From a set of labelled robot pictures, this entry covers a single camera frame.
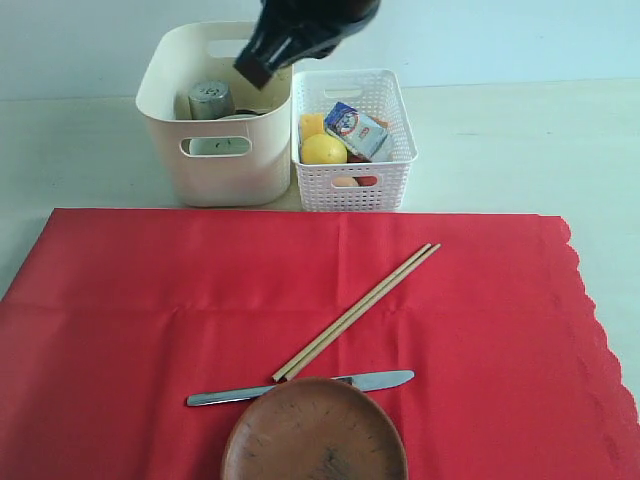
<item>white wall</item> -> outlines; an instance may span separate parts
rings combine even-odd
[[[640,77],[638,0],[382,5],[367,31],[303,67],[391,68],[405,86]],[[258,10],[259,0],[0,0],[0,100],[134,95],[167,30]]]

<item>salt shaker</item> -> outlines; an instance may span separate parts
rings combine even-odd
[[[220,80],[198,83],[189,91],[193,120],[216,120],[236,111],[229,85]]]

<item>butter knife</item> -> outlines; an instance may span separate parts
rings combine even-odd
[[[371,390],[382,390],[384,388],[397,387],[408,382],[414,377],[412,370],[393,370],[389,372],[362,373],[359,375],[347,375],[344,377],[333,377],[333,380],[353,385],[363,392]],[[265,387],[240,388],[238,390],[227,390],[216,393],[198,393],[187,397],[189,407],[201,407],[204,405],[215,405],[219,403],[238,402],[259,397],[267,393],[276,385]]]

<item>knife handle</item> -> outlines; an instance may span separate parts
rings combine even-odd
[[[189,407],[201,407],[203,405],[215,405],[218,403],[249,400],[250,398],[256,398],[267,393],[274,387],[275,385],[270,385],[268,387],[240,388],[238,390],[228,390],[226,392],[198,393],[187,397],[187,405]]]

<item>chopsticks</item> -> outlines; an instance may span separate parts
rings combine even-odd
[[[402,265],[393,271],[387,278],[376,285],[369,293],[362,297],[353,307],[347,310],[340,318],[325,329],[315,340],[307,345],[300,353],[287,362],[274,375],[276,382],[286,378],[291,380],[316,358],[331,342],[338,338],[347,328],[353,325],[364,315],[378,300],[389,293],[396,285],[404,280],[411,272],[418,268],[422,262],[433,255],[442,245],[427,243],[420,250],[409,257]]]

